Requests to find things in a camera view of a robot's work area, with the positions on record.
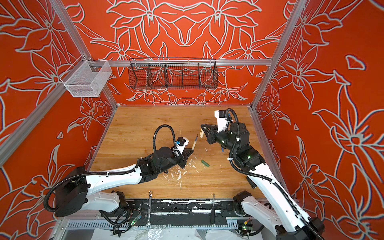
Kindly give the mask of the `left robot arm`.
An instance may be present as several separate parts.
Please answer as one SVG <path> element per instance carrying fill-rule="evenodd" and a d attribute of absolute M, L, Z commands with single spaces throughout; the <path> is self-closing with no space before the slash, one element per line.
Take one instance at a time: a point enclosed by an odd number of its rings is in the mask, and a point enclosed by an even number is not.
<path fill-rule="evenodd" d="M 157 149 L 157 134 L 163 128 L 168 128 L 173 134 L 173 146 Z M 174 133 L 171 126 L 160 125 L 154 132 L 153 153 L 139 158 L 131 166 L 101 172 L 75 168 L 50 188 L 43 201 L 44 209 L 56 217 L 67 217 L 85 210 L 113 213 L 127 209 L 124 193 L 106 193 L 106 190 L 150 182 L 176 166 L 183 169 L 194 148 L 188 148 L 187 138 L 176 138 Z"/>

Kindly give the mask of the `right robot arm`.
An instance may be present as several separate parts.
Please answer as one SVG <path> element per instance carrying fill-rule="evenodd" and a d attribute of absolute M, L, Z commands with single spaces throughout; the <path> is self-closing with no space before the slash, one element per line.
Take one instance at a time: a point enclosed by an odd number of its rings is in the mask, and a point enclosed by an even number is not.
<path fill-rule="evenodd" d="M 249 192 L 234 197 L 241 214 L 246 214 L 261 224 L 258 234 L 267 230 L 276 240 L 321 240 L 325 225 L 317 217 L 304 211 L 273 175 L 262 155 L 250 144 L 250 133 L 239 121 L 233 109 L 214 113 L 217 124 L 202 124 L 201 135 L 209 144 L 218 143 L 229 150 L 231 167 L 248 177 L 250 183 L 263 193 L 269 207 L 257 201 Z"/>

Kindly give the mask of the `green pen cap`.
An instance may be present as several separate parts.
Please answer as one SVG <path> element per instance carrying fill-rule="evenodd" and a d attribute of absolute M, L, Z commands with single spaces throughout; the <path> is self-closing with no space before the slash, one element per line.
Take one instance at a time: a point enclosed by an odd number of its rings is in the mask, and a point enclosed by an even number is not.
<path fill-rule="evenodd" d="M 206 166 L 206 167 L 209 167 L 210 165 L 206 162 L 206 161 L 204 161 L 204 160 L 201 160 L 201 163 L 204 165 L 204 166 Z"/>

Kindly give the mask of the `silver wrench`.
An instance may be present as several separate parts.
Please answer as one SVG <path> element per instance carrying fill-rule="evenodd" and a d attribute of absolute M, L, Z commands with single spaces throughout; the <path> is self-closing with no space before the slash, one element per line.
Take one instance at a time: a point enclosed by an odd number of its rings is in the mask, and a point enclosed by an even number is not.
<path fill-rule="evenodd" d="M 147 213 L 147 223 L 146 223 L 147 229 L 151 227 L 152 197 L 153 197 L 153 191 L 149 191 L 148 213 Z"/>

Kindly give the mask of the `black clamp bar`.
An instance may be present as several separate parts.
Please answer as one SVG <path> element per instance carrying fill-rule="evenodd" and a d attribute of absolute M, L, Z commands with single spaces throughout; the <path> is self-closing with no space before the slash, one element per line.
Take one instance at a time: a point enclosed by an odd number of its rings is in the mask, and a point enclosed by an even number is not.
<path fill-rule="evenodd" d="M 212 208 L 211 208 L 211 220 L 210 220 L 211 225 L 215 224 L 215 218 L 216 218 L 216 214 L 215 214 L 215 194 L 213 194 Z"/>

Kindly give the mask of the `clear plastic bin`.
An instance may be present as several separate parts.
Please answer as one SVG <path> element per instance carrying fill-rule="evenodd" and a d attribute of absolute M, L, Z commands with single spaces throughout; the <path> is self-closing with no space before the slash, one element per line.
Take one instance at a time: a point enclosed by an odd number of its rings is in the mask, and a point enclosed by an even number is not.
<path fill-rule="evenodd" d="M 111 75 L 108 61 L 89 61 L 81 55 L 59 77 L 59 81 L 75 98 L 97 98 Z"/>

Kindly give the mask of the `black mounting base plate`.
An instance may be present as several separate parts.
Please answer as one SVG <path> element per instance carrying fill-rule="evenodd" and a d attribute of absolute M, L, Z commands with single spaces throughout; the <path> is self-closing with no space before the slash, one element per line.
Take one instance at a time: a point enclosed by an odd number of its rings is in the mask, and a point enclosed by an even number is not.
<path fill-rule="evenodd" d="M 134 217 L 142 214 L 140 225 L 147 223 L 148 199 L 127 200 Z M 153 199 L 151 225 L 208 225 L 211 224 L 212 199 Z M 232 199 L 215 199 L 215 224 L 224 225 L 228 220 L 238 224 L 250 219 Z"/>

